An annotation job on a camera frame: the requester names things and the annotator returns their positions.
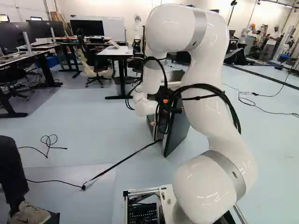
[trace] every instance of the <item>shoe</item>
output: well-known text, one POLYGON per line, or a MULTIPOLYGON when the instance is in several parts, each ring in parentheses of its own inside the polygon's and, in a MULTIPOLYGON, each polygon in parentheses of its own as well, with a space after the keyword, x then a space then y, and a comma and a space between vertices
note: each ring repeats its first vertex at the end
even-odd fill
POLYGON ((12 217, 8 215, 7 224, 44 224, 51 218, 48 211, 27 202, 22 202, 19 205, 19 210, 12 217))

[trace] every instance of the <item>person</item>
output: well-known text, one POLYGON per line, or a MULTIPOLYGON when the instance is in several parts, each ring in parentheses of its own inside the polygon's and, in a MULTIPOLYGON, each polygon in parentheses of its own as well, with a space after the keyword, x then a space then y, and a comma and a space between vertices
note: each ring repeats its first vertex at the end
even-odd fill
POLYGON ((279 26, 274 27, 274 32, 267 36, 268 39, 263 51, 259 57, 260 61, 268 61, 271 59, 272 52, 274 50, 276 41, 280 39, 281 33, 279 32, 279 26))
POLYGON ((15 141, 0 135, 0 184, 10 206, 7 224, 45 224, 51 215, 25 201, 28 183, 15 141))

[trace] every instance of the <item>gray floor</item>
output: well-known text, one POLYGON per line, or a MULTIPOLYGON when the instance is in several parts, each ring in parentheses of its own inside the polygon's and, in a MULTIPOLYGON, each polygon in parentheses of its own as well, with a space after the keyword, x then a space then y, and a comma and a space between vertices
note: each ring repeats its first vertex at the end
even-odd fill
MULTIPOLYGON (((186 69, 177 64, 174 67, 186 69)), ((281 87, 226 66, 222 71, 223 82, 242 91, 273 94, 281 87)), ((33 146, 45 151, 39 139, 53 133, 58 136, 57 146, 68 147, 68 150, 51 150, 49 159, 34 150, 20 149, 28 178, 83 183, 97 171, 152 142, 145 118, 128 110, 124 100, 104 99, 116 94, 113 84, 106 82, 104 89, 100 89, 95 83, 86 89, 85 77, 72 79, 72 73, 53 73, 65 84, 36 111, 26 118, 0 120, 0 134, 13 137, 19 147, 33 146)), ((299 85, 296 77, 292 82, 299 85)), ((236 90, 226 86, 224 89, 240 118, 242 136, 259 166, 258 181, 239 202, 245 217, 249 223, 299 223, 296 193, 299 119, 248 107, 238 101, 236 90)), ((288 87, 274 98, 253 99, 266 110, 299 113, 299 92, 288 87)), ((206 137, 190 128, 187 138, 168 158, 162 156, 160 145, 152 146, 97 180, 86 192, 60 183, 30 184, 31 192, 26 198, 38 206, 61 212, 62 224, 83 223, 83 218, 85 223, 121 224, 123 190, 169 184, 181 163, 207 149, 206 137)), ((0 223, 4 223, 8 207, 3 195, 0 208, 0 223)))

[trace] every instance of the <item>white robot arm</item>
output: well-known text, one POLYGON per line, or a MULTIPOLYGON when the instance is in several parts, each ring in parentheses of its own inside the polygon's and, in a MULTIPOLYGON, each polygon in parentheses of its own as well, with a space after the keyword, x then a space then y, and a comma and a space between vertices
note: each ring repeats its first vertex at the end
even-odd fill
MULTIPOLYGON (((182 86, 210 84, 222 89, 221 69, 229 35, 220 15, 182 5, 160 5, 150 12, 145 32, 145 55, 160 59, 162 64, 167 52, 189 51, 192 60, 182 86)), ((155 113, 157 102, 146 96, 157 93, 162 78, 159 64, 146 62, 142 86, 134 92, 137 115, 155 113)), ((191 88, 182 92, 182 97, 210 94, 208 90, 191 88)), ((250 190, 256 181, 256 163, 220 97, 183 104, 192 127, 207 136, 209 150, 178 169, 173 191, 192 223, 210 224, 250 190)))
POLYGON ((252 31, 253 34, 257 34, 256 25, 254 23, 251 23, 249 27, 242 30, 239 43, 246 44, 246 36, 250 31, 252 31))

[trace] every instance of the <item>chair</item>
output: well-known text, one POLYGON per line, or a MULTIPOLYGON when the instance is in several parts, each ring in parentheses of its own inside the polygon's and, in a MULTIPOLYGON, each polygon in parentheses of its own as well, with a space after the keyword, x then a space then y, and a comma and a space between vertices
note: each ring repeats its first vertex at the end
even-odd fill
POLYGON ((84 42, 84 35, 78 35, 79 45, 79 55, 81 57, 81 62, 84 66, 84 71, 88 76, 85 87, 88 87, 90 83, 98 81, 101 84, 101 88, 103 88, 102 80, 109 80, 112 82, 112 74, 113 70, 111 69, 111 63, 103 58, 103 60, 98 61, 95 60, 95 55, 100 49, 89 49, 84 42))
POLYGON ((8 92, 5 94, 6 98, 20 97, 29 100, 28 96, 20 94, 20 92, 26 92, 29 91, 29 89, 18 90, 19 86, 16 85, 17 81, 25 78, 26 75, 27 74, 24 70, 15 66, 0 69, 0 87, 2 87, 4 91, 8 92))

